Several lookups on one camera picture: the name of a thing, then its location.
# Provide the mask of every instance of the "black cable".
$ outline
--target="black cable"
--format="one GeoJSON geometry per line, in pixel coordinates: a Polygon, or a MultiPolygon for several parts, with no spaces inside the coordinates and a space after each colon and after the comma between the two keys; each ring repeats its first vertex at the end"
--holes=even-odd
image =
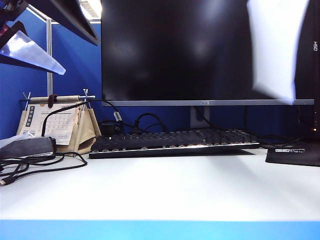
{"type": "Polygon", "coordinates": [[[158,117],[157,115],[153,114],[153,113],[150,113],[150,112],[146,112],[144,114],[141,114],[140,116],[138,116],[138,118],[134,121],[134,125],[136,126],[136,128],[138,129],[139,128],[139,123],[140,123],[140,119],[145,117],[145,116],[151,116],[151,117],[154,117],[155,119],[157,119],[157,121],[159,122],[159,124],[161,125],[162,127],[162,131],[164,133],[168,133],[168,128],[166,127],[166,125],[163,124],[163,122],[161,121],[160,117],[158,117]]]}
{"type": "Polygon", "coordinates": [[[196,112],[201,116],[201,118],[207,123],[210,125],[211,128],[213,129],[218,129],[218,130],[223,130],[225,131],[226,129],[225,128],[221,128],[221,127],[218,127],[214,124],[212,124],[203,114],[202,112],[196,107],[196,106],[193,106],[193,108],[196,110],[196,112]]]}
{"type": "Polygon", "coordinates": [[[177,128],[174,132],[181,132],[181,131],[190,131],[190,130],[203,130],[203,129],[212,129],[211,126],[209,127],[188,127],[188,128],[177,128]]]}
{"type": "Polygon", "coordinates": [[[243,128],[245,132],[248,132],[248,106],[244,106],[243,109],[243,128]]]}
{"type": "MultiPolygon", "coordinates": [[[[196,106],[193,106],[193,108],[198,112],[198,114],[202,117],[202,119],[208,123],[211,128],[213,129],[218,129],[218,130],[222,130],[222,131],[226,131],[227,129],[225,128],[221,128],[221,127],[218,127],[214,124],[212,124],[205,116],[203,116],[203,114],[200,112],[200,110],[196,107],[196,106]]],[[[280,147],[280,148],[283,148],[285,146],[289,146],[290,144],[293,144],[294,142],[298,142],[299,144],[305,144],[304,142],[300,141],[301,138],[289,138],[289,137],[286,137],[286,136],[282,136],[282,135],[265,135],[265,136],[261,136],[255,132],[252,132],[252,131],[248,131],[248,129],[239,129],[241,131],[244,131],[252,136],[255,136],[257,137],[257,142],[261,142],[263,144],[267,144],[267,145],[270,145],[270,146],[273,146],[273,147],[280,147]],[[273,142],[270,142],[270,141],[266,141],[264,139],[283,139],[283,140],[286,140],[286,142],[284,144],[275,144],[273,142]]]]}
{"type": "Polygon", "coordinates": [[[160,123],[160,122],[158,122],[158,123],[151,124],[151,125],[149,125],[149,126],[145,127],[145,128],[144,128],[144,130],[147,130],[147,129],[149,129],[149,128],[152,128],[152,127],[154,127],[154,126],[158,126],[158,125],[161,125],[161,123],[160,123]]]}
{"type": "Polygon", "coordinates": [[[60,113],[60,112],[66,111],[66,110],[74,109],[76,107],[79,107],[81,105],[88,104],[88,103],[91,103],[91,102],[104,102],[104,103],[107,103],[111,107],[113,107],[113,109],[119,114],[118,109],[112,103],[110,103],[109,101],[102,100],[102,99],[93,99],[93,100],[83,101],[83,102],[80,102],[80,103],[77,103],[77,104],[74,104],[74,105],[71,105],[71,106],[63,107],[61,109],[58,109],[58,110],[50,112],[43,120],[41,136],[42,137],[45,136],[47,120],[51,115],[57,114],[57,113],[60,113]]]}
{"type": "Polygon", "coordinates": [[[88,164],[88,162],[77,152],[61,152],[61,153],[56,153],[54,155],[47,156],[47,157],[43,157],[43,156],[39,156],[39,157],[31,156],[31,157],[26,157],[26,158],[11,157],[11,159],[15,159],[15,160],[9,160],[7,157],[0,158],[0,163],[2,166],[3,165],[9,166],[9,165],[17,164],[17,167],[15,168],[15,170],[13,172],[3,173],[0,175],[0,176],[8,176],[8,177],[5,177],[0,180],[0,185],[2,185],[2,186],[11,184],[15,180],[22,178],[22,177],[25,177],[25,176],[28,176],[28,175],[31,175],[31,174],[48,173],[48,172],[56,172],[56,171],[62,171],[62,170],[81,168],[81,167],[84,167],[88,164]],[[78,156],[80,158],[80,161],[82,162],[82,164],[74,165],[74,166],[67,166],[67,167],[59,167],[59,168],[40,169],[40,170],[33,170],[33,171],[26,172],[30,165],[33,165],[33,166],[54,165],[56,163],[61,162],[65,158],[66,155],[78,156]],[[59,158],[58,160],[52,161],[52,162],[42,163],[42,162],[52,160],[52,158],[51,158],[52,156],[61,157],[61,158],[59,158]]]}
{"type": "Polygon", "coordinates": [[[303,123],[305,124],[309,129],[314,129],[314,125],[312,123],[309,123],[307,122],[306,120],[304,120],[302,118],[302,115],[301,115],[301,108],[300,106],[297,107],[297,120],[298,120],[298,124],[300,125],[300,123],[303,123]]]}

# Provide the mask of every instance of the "white paper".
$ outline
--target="white paper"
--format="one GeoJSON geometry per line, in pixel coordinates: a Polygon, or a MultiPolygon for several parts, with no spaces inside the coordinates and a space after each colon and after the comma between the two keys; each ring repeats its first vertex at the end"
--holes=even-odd
{"type": "MultiPolygon", "coordinates": [[[[55,103],[52,108],[48,104],[29,104],[21,132],[30,132],[40,137],[45,117],[58,109],[76,104],[55,103]]],[[[52,137],[58,145],[69,145],[73,127],[78,124],[79,108],[72,108],[51,115],[45,125],[45,136],[52,137]]]]}
{"type": "Polygon", "coordinates": [[[22,31],[17,31],[0,49],[0,54],[64,75],[66,69],[22,31]]]}
{"type": "Polygon", "coordinates": [[[286,104],[296,98],[298,44],[309,0],[249,0],[253,88],[286,104]]]}

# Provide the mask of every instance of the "black keyboard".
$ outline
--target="black keyboard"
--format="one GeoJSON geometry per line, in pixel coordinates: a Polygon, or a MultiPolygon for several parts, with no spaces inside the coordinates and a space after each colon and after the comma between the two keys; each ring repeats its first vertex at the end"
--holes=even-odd
{"type": "Polygon", "coordinates": [[[255,136],[240,130],[199,129],[170,133],[99,136],[91,147],[89,158],[181,156],[258,147],[259,143],[255,136]]]}

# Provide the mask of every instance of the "monitor stand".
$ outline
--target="monitor stand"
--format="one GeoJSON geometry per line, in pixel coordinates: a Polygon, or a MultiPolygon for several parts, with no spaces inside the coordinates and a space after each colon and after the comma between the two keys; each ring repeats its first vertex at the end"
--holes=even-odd
{"type": "MultiPolygon", "coordinates": [[[[210,121],[210,106],[197,106],[197,108],[202,113],[202,116],[210,121]]],[[[190,107],[190,128],[191,129],[201,129],[209,128],[209,124],[206,123],[201,115],[194,109],[193,106],[190,107]]]]}

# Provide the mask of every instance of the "desk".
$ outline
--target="desk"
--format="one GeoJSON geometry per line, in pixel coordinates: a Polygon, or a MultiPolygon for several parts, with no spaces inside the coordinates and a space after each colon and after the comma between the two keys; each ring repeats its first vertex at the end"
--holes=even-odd
{"type": "Polygon", "coordinates": [[[0,240],[320,239],[320,167],[249,152],[88,159],[19,179],[0,188],[0,240]]]}
{"type": "Polygon", "coordinates": [[[88,159],[1,187],[1,218],[320,221],[320,167],[266,163],[266,150],[250,152],[88,159]]]}

